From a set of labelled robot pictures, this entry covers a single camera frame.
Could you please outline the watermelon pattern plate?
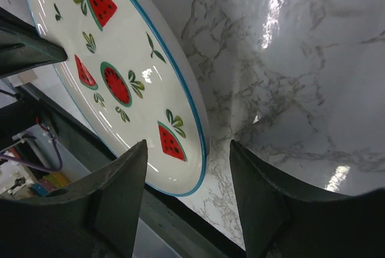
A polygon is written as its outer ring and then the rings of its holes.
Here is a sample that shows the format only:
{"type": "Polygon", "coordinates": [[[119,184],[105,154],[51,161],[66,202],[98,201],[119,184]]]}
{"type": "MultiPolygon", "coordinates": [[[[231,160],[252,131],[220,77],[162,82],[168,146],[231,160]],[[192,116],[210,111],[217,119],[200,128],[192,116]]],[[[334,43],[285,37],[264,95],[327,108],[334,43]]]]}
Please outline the watermelon pattern plate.
{"type": "Polygon", "coordinates": [[[184,197],[203,182],[210,149],[193,70],[151,0],[27,0],[41,37],[67,59],[55,70],[116,156],[148,146],[146,183],[184,197]]]}

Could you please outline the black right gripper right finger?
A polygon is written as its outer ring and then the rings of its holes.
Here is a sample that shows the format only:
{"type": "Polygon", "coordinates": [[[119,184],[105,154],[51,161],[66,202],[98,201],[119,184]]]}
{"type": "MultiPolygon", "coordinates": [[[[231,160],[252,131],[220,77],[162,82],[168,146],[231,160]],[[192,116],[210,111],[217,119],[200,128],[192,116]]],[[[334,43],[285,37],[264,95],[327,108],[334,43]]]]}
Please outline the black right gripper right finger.
{"type": "Polygon", "coordinates": [[[237,141],[230,167],[248,257],[383,257],[384,190],[330,192],[264,162],[237,141]]]}

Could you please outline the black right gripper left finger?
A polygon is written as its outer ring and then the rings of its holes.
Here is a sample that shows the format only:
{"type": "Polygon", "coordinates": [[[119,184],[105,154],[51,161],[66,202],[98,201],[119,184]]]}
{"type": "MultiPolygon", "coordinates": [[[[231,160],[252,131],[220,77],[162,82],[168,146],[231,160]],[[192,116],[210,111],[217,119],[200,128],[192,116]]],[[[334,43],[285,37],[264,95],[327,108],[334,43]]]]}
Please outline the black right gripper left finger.
{"type": "Polygon", "coordinates": [[[43,197],[1,200],[1,257],[131,257],[147,173],[142,140],[43,197]]]}

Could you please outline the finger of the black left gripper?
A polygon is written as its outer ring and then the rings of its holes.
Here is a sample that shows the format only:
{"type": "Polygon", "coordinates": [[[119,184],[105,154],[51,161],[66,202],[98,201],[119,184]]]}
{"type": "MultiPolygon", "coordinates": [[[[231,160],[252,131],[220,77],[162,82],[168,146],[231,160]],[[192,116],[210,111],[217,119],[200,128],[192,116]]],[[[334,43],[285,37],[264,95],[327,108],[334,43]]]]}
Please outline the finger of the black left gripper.
{"type": "Polygon", "coordinates": [[[60,46],[41,38],[35,28],[1,9],[1,77],[66,61],[60,46]]]}

